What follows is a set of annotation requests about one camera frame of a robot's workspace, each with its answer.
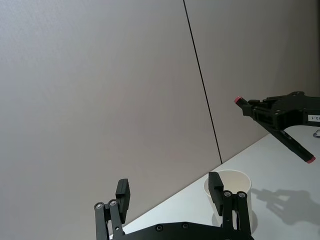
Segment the paper cup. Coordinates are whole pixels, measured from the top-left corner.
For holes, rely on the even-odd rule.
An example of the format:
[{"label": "paper cup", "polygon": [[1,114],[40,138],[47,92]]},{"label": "paper cup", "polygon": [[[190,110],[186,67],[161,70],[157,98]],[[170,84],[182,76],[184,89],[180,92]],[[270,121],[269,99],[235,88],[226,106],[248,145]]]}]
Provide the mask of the paper cup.
[{"label": "paper cup", "polygon": [[[252,207],[251,207],[251,180],[245,173],[237,170],[220,170],[216,171],[221,181],[224,185],[224,190],[229,190],[233,194],[236,194],[239,191],[245,192],[248,197],[246,199],[248,204],[248,213],[249,213],[249,220],[250,220],[250,228],[252,231]],[[222,217],[219,216],[218,211],[216,209],[216,205],[213,203],[212,198],[210,196],[209,187],[208,187],[209,179],[207,178],[204,182],[204,191],[208,197],[208,200],[213,208],[214,216],[219,224],[219,226],[222,224]],[[233,211],[233,228],[237,229],[237,216],[236,213]]]}]

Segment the gray wall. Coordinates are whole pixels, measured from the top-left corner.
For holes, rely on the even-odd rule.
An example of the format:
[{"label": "gray wall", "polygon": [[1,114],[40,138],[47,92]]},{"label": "gray wall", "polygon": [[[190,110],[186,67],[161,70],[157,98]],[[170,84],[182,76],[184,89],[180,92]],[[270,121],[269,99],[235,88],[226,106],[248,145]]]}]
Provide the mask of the gray wall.
[{"label": "gray wall", "polygon": [[[319,93],[302,2],[186,2],[224,160],[266,134],[237,95]],[[5,1],[0,43],[0,239],[94,239],[118,179],[131,221],[220,163],[182,1]]]},{"label": "gray wall", "polygon": [[267,132],[233,100],[319,96],[316,0],[186,0],[223,161]]}]

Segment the table surface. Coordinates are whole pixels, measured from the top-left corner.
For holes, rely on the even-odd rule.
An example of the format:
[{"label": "table surface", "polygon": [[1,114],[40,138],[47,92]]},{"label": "table surface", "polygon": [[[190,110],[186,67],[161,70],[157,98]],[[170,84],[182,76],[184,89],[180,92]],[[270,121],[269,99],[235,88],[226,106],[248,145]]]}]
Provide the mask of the table surface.
[{"label": "table surface", "polygon": [[[320,139],[313,137],[317,129],[294,126],[286,130],[319,158],[311,164],[269,134],[214,169],[239,170],[251,178],[252,236],[256,240],[320,239]],[[201,177],[130,222],[124,231],[128,234],[170,222],[215,225],[213,210],[204,192],[206,178],[207,175]]]}]

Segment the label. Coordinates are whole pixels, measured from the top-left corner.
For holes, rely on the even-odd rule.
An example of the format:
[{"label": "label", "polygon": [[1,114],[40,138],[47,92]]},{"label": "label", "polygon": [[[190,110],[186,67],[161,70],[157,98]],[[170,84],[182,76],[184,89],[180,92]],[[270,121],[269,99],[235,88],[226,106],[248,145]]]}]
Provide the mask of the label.
[{"label": "label", "polygon": [[320,123],[320,115],[308,115],[308,121]]}]

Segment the red rubber tip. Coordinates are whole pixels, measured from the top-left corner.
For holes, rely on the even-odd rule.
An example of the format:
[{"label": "red rubber tip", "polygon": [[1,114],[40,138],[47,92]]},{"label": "red rubber tip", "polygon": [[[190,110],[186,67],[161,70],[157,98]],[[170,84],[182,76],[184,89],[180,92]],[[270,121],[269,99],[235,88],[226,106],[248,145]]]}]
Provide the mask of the red rubber tip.
[{"label": "red rubber tip", "polygon": [[237,96],[234,100],[235,103],[237,103],[240,99],[242,99],[242,96]]},{"label": "red rubber tip", "polygon": [[313,158],[311,158],[309,161],[307,161],[308,164],[312,163],[314,160],[316,160],[316,157],[314,156]]}]

